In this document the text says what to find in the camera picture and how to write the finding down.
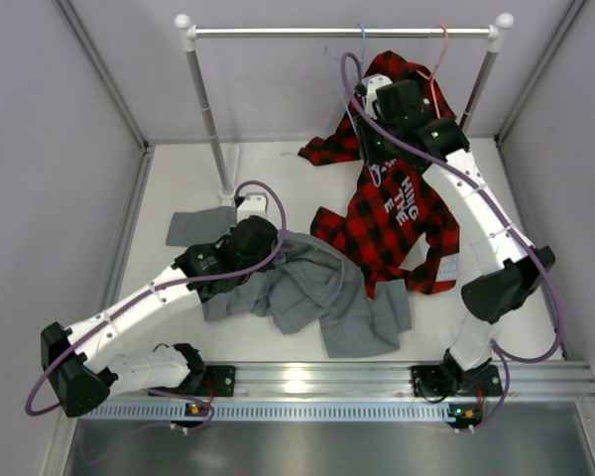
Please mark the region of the aluminium mounting rail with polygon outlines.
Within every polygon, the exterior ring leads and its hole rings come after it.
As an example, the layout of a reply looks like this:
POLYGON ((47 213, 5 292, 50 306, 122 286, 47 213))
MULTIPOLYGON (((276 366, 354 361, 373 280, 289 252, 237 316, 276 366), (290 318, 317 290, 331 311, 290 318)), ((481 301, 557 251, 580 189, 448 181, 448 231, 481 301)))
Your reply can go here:
MULTIPOLYGON (((244 362, 223 379, 240 400, 410 400, 412 363, 244 362)), ((584 362, 509 365, 509 396, 522 401, 595 399, 595 377, 584 362)))

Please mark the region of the blue wire hanger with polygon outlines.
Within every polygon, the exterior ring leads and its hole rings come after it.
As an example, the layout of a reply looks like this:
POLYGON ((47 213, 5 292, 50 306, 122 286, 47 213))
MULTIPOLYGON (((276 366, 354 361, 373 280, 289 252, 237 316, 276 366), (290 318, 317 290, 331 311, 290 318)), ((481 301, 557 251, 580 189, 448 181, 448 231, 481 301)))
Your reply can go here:
MULTIPOLYGON (((363 65, 363 61, 365 59, 365 54, 366 54, 367 36, 366 36, 366 31, 365 31, 364 25, 362 23, 358 23, 357 26, 361 30, 362 42, 361 42, 361 57, 359 60, 359 63, 360 63, 359 73, 357 73, 356 76, 358 78, 362 78, 362 76, 363 76, 362 65, 363 65)), ((324 54, 326 55, 329 76, 335 84, 337 95, 338 95, 341 103, 343 104, 346 118, 350 122, 350 125, 351 125, 352 130, 355 134, 356 139, 359 140, 360 137, 359 137, 358 129, 356 127, 355 120, 353 118, 353 114, 350 109, 351 103, 348 99, 348 95, 346 94, 346 89, 343 86, 343 82, 341 81, 341 75, 336 70, 336 68, 338 66, 340 66, 341 56, 334 50, 333 47, 330 47, 330 46, 324 47, 324 54)), ((380 167, 377 165, 368 165, 367 168, 368 168, 368 172, 369 172, 369 176, 371 178, 372 184, 375 187, 379 187, 383 182, 380 167)))

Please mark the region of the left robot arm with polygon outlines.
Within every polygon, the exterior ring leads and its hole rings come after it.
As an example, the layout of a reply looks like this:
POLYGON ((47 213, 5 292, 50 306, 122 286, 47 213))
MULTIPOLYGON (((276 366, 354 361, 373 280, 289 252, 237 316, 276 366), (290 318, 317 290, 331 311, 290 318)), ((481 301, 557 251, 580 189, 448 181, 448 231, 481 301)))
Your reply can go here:
POLYGON ((267 268, 277 243, 271 222, 248 217, 216 241, 188 247, 146 286, 94 316, 44 328, 41 364, 59 408, 67 417, 81 417, 111 397, 140 390, 199 392, 206 366, 190 344, 135 354, 127 353, 127 346, 267 268))

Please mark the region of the white and silver clothes rack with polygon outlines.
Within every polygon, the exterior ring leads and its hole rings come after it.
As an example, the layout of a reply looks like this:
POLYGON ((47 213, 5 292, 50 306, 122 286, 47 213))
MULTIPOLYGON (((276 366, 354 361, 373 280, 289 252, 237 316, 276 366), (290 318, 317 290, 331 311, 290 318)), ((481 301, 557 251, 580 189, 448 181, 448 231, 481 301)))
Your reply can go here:
MULTIPOLYGON (((189 71, 201 108, 212 156, 221 181, 220 196, 224 203, 235 200, 240 191, 235 185, 235 169, 239 149, 234 147, 223 156, 211 107, 196 52, 201 37, 350 37, 343 29, 198 29, 185 15, 175 18, 189 71)), ((477 252, 489 249, 494 253, 507 250, 511 242, 520 242, 514 223, 501 208, 495 195, 477 167, 475 157, 461 126, 452 119, 426 120, 424 124, 386 123, 371 118, 363 109, 355 86, 348 77, 341 78, 349 101, 357 114, 354 118, 363 149, 362 158, 370 164, 380 159, 415 158, 422 177, 438 192, 459 225, 463 226, 470 246, 477 252)))

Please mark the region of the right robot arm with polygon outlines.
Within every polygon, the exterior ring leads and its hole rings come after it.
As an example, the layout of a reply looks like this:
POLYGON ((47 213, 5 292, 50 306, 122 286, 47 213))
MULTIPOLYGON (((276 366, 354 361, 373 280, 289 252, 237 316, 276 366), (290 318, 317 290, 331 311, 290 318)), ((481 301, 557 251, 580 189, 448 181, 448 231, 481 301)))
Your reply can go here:
POLYGON ((506 314, 538 288, 555 256, 515 227, 476 165, 470 143, 451 117, 434 119, 412 79, 372 75, 356 87, 362 157, 369 164, 401 159, 440 196, 474 252, 480 276, 461 288, 466 313, 439 364, 415 366, 415 394, 431 403, 448 397, 499 396, 493 346, 506 314))

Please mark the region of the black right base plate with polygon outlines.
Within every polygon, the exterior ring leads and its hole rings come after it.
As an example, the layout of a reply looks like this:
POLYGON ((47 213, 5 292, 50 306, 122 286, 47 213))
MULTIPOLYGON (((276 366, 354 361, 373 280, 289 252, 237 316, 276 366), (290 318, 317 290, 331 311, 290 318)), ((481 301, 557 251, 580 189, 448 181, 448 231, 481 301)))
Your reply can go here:
POLYGON ((452 378, 443 364, 411 367, 414 392, 430 403, 440 403, 452 393, 452 378))

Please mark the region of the red black plaid shirt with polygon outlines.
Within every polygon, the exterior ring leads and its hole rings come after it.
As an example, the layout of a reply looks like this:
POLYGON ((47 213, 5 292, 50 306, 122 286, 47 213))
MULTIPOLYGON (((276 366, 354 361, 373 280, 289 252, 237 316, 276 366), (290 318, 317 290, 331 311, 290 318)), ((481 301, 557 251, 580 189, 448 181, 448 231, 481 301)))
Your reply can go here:
POLYGON ((453 289, 458 275, 459 226, 415 168, 390 160, 362 168, 345 215, 317 209, 312 236, 360 267, 368 296, 380 282, 402 280, 426 295, 453 289))

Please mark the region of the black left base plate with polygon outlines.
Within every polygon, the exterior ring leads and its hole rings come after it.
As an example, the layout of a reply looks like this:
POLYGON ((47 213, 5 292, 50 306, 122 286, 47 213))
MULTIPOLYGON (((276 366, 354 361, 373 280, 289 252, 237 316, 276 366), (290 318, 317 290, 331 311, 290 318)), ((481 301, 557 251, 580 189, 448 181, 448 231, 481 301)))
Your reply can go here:
POLYGON ((235 383, 235 366, 208 365, 195 394, 198 397, 231 398, 235 383))

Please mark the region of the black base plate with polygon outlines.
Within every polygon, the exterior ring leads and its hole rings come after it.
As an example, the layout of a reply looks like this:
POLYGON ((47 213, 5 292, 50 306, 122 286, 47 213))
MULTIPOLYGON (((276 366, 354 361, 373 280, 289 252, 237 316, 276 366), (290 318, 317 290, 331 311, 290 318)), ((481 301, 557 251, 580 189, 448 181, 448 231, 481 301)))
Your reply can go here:
POLYGON ((411 367, 414 392, 430 403, 440 403, 452 393, 452 378, 443 364, 411 367))
POLYGON ((235 366, 208 365, 195 394, 198 397, 231 398, 235 383, 235 366))

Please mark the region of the grey shirt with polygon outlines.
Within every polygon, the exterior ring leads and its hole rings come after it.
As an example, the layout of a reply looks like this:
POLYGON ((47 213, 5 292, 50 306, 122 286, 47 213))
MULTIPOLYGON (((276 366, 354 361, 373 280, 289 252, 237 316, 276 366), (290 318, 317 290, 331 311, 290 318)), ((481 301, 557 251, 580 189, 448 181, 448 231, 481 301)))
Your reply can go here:
MULTIPOLYGON (((237 223, 233 207, 177 212, 166 243, 184 248, 215 244, 237 223)), ((359 267, 322 240, 278 230, 276 244, 282 247, 266 270, 204 304, 206 320, 252 313, 271 318, 284 335, 316 321, 330 358, 367 358, 399 350, 401 334, 412 327, 402 281, 379 283, 370 297, 359 267)))

